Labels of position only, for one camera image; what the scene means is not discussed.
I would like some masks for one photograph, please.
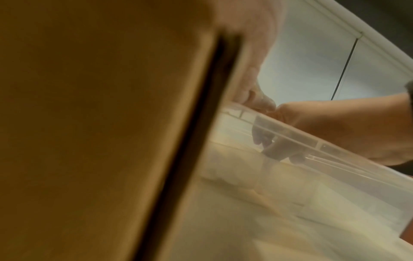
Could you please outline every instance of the clear plastic bin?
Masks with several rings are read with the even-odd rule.
[[[193,191],[172,260],[413,260],[399,239],[413,179],[240,105],[220,113]]]

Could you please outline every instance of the white cabinet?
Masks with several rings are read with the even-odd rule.
[[[334,100],[404,92],[404,85],[412,79],[407,72],[361,39],[354,49]]]
[[[355,37],[304,0],[288,0],[284,27],[258,81],[277,104],[330,100]]]

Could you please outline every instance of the cabinet door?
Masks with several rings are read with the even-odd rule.
[[[284,27],[259,84],[277,104],[330,100],[355,37],[304,0],[289,0]]]
[[[358,41],[334,100],[404,92],[411,76],[362,39]]]

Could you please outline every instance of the hand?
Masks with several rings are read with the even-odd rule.
[[[413,159],[413,117],[406,93],[344,101],[291,102],[267,115],[383,165]],[[269,133],[253,128],[255,143],[266,147],[263,153],[278,160],[298,153],[292,142],[281,146],[272,141]]]
[[[281,0],[210,0],[217,10],[217,22],[241,32],[250,46],[250,60],[233,101],[256,111],[269,112],[275,103],[264,95],[257,76],[284,20]]]

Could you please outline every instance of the cabinet panel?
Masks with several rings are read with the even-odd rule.
[[[284,27],[259,84],[277,104],[330,100],[355,37],[304,0],[289,0]]]
[[[368,98],[404,92],[412,78],[364,41],[358,41],[335,100]]]

